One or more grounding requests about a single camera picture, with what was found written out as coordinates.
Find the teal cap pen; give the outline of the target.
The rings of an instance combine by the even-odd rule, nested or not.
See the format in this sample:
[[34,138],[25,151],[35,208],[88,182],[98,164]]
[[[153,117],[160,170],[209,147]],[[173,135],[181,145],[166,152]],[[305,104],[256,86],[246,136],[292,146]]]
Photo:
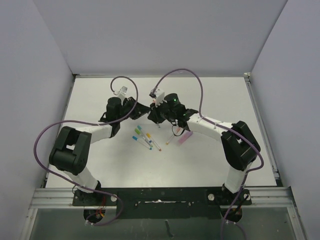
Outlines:
[[147,139],[149,143],[152,142],[152,140],[147,136],[147,132],[142,129],[140,125],[137,126],[137,129],[140,131],[140,133]]

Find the yellow cap pen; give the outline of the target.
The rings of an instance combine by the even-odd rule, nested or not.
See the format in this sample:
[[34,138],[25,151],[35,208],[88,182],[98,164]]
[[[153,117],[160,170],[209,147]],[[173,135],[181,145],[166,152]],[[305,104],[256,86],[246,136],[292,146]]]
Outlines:
[[155,139],[147,132],[146,133],[149,140],[155,145],[155,147],[158,149],[158,151],[162,151],[161,147],[158,145],[158,143],[155,141]]

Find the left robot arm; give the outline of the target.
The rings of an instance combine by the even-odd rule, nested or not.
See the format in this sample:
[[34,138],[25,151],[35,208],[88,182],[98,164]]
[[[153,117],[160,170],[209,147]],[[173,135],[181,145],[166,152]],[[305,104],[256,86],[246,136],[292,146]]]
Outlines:
[[84,200],[95,206],[100,203],[102,193],[98,190],[99,181],[87,168],[90,146],[100,140],[114,137],[120,130],[118,119],[136,120],[150,111],[148,106],[138,103],[133,97],[111,97],[106,111],[99,122],[105,125],[72,128],[64,126],[49,155],[49,163],[67,174],[84,192]]

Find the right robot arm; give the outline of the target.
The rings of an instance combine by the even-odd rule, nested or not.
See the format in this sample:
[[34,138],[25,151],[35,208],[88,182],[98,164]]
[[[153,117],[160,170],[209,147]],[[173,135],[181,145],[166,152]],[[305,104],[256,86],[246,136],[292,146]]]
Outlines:
[[229,171],[224,182],[223,200],[230,205],[241,198],[240,188],[244,184],[246,172],[261,151],[260,145],[248,125],[219,121],[201,116],[199,111],[186,108],[176,93],[165,95],[163,90],[151,92],[152,98],[148,119],[156,124],[167,120],[183,131],[196,132],[221,142]]

